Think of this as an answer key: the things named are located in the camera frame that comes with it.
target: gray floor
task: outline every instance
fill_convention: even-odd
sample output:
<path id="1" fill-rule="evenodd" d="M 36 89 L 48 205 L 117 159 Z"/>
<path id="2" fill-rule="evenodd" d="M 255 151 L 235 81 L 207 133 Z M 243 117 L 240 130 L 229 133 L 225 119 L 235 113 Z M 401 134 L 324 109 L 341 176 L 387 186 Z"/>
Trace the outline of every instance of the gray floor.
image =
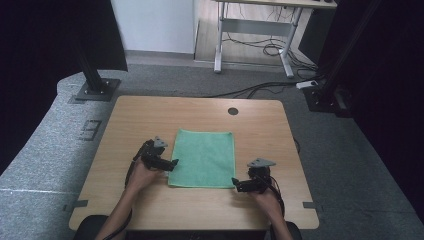
<path id="1" fill-rule="evenodd" d="M 122 80 L 111 102 L 70 104 L 84 78 L 68 77 L 24 149 L 0 177 L 0 239 L 71 239 L 68 221 L 119 95 L 200 97 L 270 81 L 288 81 L 281 68 L 193 62 L 184 54 L 128 54 L 129 72 L 101 71 Z M 320 227 L 304 239 L 424 239 L 424 226 L 352 119 L 312 113 L 296 88 L 259 91 L 283 102 Z M 82 129 L 101 121 L 92 141 Z"/>

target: white wall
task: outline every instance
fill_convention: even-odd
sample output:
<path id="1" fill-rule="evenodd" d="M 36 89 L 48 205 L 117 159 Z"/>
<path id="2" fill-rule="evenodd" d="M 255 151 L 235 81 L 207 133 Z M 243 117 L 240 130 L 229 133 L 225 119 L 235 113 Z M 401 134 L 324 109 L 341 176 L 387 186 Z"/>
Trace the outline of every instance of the white wall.
<path id="1" fill-rule="evenodd" d="M 111 0 L 125 50 L 194 53 L 198 0 Z"/>

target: green towel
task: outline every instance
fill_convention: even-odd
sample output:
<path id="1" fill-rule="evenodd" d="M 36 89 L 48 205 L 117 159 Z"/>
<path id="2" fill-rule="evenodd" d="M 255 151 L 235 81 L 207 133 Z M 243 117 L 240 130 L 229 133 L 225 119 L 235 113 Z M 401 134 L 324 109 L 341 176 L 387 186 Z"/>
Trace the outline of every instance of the green towel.
<path id="1" fill-rule="evenodd" d="M 233 188 L 234 138 L 231 132 L 178 130 L 172 159 L 178 165 L 168 184 L 179 187 Z"/>

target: desk leg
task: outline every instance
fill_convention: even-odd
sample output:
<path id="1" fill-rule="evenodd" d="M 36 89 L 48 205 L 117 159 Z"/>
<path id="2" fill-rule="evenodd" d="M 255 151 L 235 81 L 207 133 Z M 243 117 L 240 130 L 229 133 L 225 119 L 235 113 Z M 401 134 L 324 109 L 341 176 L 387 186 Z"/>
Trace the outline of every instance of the desk leg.
<path id="1" fill-rule="evenodd" d="M 219 11 L 218 19 L 218 44 L 215 49 L 215 66 L 214 72 L 221 73 L 222 61 L 222 25 L 224 24 L 225 2 L 221 2 L 221 9 Z"/>
<path id="2" fill-rule="evenodd" d="M 292 68 L 290 66 L 289 60 L 287 59 L 287 53 L 289 52 L 290 45 L 293 41 L 294 34 L 296 32 L 297 25 L 299 23 L 300 15 L 302 14 L 303 8 L 298 7 L 295 10 L 294 20 L 292 22 L 292 26 L 290 28 L 289 35 L 287 36 L 287 42 L 282 50 L 280 50 L 280 58 L 283 62 L 284 70 L 286 71 L 286 75 L 288 78 L 293 78 L 294 74 Z"/>

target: standing desk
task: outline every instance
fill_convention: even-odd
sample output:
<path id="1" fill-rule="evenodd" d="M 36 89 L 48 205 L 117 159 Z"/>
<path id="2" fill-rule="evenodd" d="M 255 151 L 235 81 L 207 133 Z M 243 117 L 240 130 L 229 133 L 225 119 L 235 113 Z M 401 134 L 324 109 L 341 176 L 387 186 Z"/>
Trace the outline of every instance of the standing desk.
<path id="1" fill-rule="evenodd" d="M 222 62 L 222 33 L 247 33 L 259 35 L 272 35 L 287 37 L 285 47 L 280 50 L 280 58 L 283 62 L 283 67 L 288 78 L 293 78 L 293 71 L 287 59 L 287 54 L 290 45 L 293 41 L 300 15 L 303 8 L 321 8 L 334 9 L 337 4 L 334 0 L 331 3 L 326 3 L 324 0 L 215 0 L 221 3 L 218 17 L 218 44 L 215 49 L 215 73 L 221 72 Z M 253 21 L 245 19 L 231 19 L 225 17 L 225 4 L 228 3 L 243 3 L 256 5 L 272 5 L 272 6 L 287 6 L 294 7 L 295 12 L 291 23 L 268 22 L 268 21 Z"/>
<path id="2" fill-rule="evenodd" d="M 236 108 L 237 115 L 228 109 Z M 169 144 L 170 159 L 179 128 L 230 131 L 234 135 L 236 178 L 247 180 L 247 163 L 258 157 L 277 163 L 286 219 L 301 229 L 319 225 L 309 187 L 281 102 L 275 100 L 121 96 L 113 109 L 69 225 L 77 229 L 95 214 L 110 215 L 124 190 L 130 162 L 141 144 L 155 136 Z M 178 188 L 162 176 L 140 193 L 128 226 L 132 230 L 264 230 L 266 217 L 235 189 Z"/>

